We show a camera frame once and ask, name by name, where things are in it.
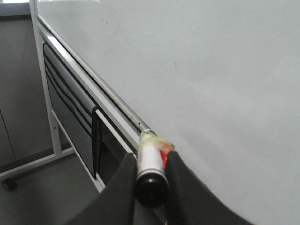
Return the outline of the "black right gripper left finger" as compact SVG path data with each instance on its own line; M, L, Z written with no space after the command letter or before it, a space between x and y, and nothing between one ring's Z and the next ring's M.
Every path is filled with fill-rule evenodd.
M125 154L104 190L67 225L131 225L135 208L136 159Z

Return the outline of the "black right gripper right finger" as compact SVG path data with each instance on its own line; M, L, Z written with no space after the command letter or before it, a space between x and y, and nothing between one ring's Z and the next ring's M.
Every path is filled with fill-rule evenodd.
M175 151L168 153L165 203L169 225L250 225L216 198Z

